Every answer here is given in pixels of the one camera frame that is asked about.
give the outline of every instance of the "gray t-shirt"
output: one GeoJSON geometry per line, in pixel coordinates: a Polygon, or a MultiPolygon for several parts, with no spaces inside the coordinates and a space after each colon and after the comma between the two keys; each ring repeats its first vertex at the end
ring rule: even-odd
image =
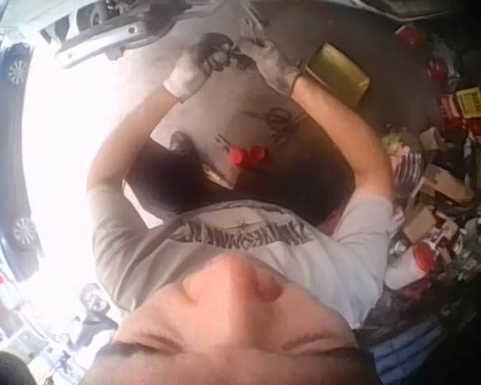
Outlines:
{"type": "Polygon", "coordinates": [[[382,292],[392,219],[383,197],[352,198],[327,237],[291,211],[261,202],[211,205],[148,229],[119,189],[102,185],[88,196],[96,274],[126,312],[226,249],[245,251],[303,286],[352,328],[382,292]]]}

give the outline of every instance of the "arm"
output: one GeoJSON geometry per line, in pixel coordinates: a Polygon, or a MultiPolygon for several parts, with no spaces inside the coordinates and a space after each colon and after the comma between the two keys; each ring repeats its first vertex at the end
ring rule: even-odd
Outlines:
{"type": "Polygon", "coordinates": [[[156,125],[177,102],[198,92],[213,71],[229,64],[232,40],[223,34],[205,34],[178,59],[175,69],[106,138],[87,175],[87,191],[101,184],[121,188],[132,163],[156,125]]]}
{"type": "Polygon", "coordinates": [[[101,184],[121,188],[153,129],[177,102],[166,88],[159,87],[130,113],[98,150],[87,174],[87,191],[101,184]]]}
{"type": "Polygon", "coordinates": [[[257,64],[267,84],[290,95],[321,125],[354,170],[355,195],[379,195],[392,200],[389,157],[369,125],[319,83],[299,74],[268,40],[242,38],[239,49],[257,64]]]}
{"type": "Polygon", "coordinates": [[[354,171],[355,194],[392,201],[390,158],[374,130],[316,81],[298,76],[291,97],[321,125],[354,171]]]}

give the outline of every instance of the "yellow container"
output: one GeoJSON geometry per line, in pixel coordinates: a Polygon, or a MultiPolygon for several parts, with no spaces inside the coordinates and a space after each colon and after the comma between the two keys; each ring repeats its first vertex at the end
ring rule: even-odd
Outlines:
{"type": "Polygon", "coordinates": [[[456,98],[463,118],[481,118],[481,91],[478,87],[458,91],[456,98]]]}
{"type": "Polygon", "coordinates": [[[325,43],[308,61],[305,70],[344,104],[356,107],[370,79],[347,56],[325,43]]]}

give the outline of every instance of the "rim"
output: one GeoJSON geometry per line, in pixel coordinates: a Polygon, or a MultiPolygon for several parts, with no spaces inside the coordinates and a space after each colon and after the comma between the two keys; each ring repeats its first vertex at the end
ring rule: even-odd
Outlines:
{"type": "Polygon", "coordinates": [[[7,76],[12,84],[23,84],[26,80],[26,62],[18,59],[13,61],[9,66],[7,76]]]}
{"type": "Polygon", "coordinates": [[[13,235],[14,239],[22,246],[31,246],[38,238],[34,222],[30,218],[17,219],[14,223],[13,235]]]}

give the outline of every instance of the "garage floor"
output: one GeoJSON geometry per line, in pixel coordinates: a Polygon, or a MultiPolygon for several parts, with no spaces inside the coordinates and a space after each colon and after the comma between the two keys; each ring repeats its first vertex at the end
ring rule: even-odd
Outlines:
{"type": "MultiPolygon", "coordinates": [[[[267,2],[259,9],[269,22],[267,35],[289,60],[306,61],[328,41],[358,64],[371,79],[359,110],[376,129],[395,124],[416,132],[439,121],[436,87],[429,80],[421,55],[394,37],[395,23],[318,2],[267,2]]],[[[207,18],[179,22],[159,42],[128,51],[116,62],[100,56],[69,71],[58,68],[48,50],[36,50],[23,121],[26,182],[43,248],[63,263],[59,268],[68,268],[75,275],[82,274],[83,265],[92,271],[84,186],[92,157],[104,137],[166,79],[181,50],[194,43],[199,34],[216,31],[236,39],[244,15],[236,2],[229,2],[207,18]]],[[[338,191],[331,192],[329,186],[332,178],[336,182],[341,178],[338,170],[342,161],[339,167],[329,167],[338,157],[331,146],[323,147],[327,138],[313,124],[309,128],[302,125],[297,138],[284,148],[271,148],[265,122],[243,114],[265,113],[271,107],[299,113],[289,100],[272,92],[258,73],[233,66],[214,74],[198,95],[175,107],[153,138],[165,145],[174,130],[185,130],[196,141],[204,160],[226,174],[231,170],[224,153],[213,142],[214,135],[223,133],[237,145],[267,145],[274,183],[251,185],[265,192],[285,190],[287,196],[312,201],[323,206],[319,217],[325,216],[331,210],[329,203],[340,199],[338,191]],[[291,191],[291,185],[300,187],[298,194],[291,191]]],[[[149,225],[159,223],[142,214],[149,225]]]]}

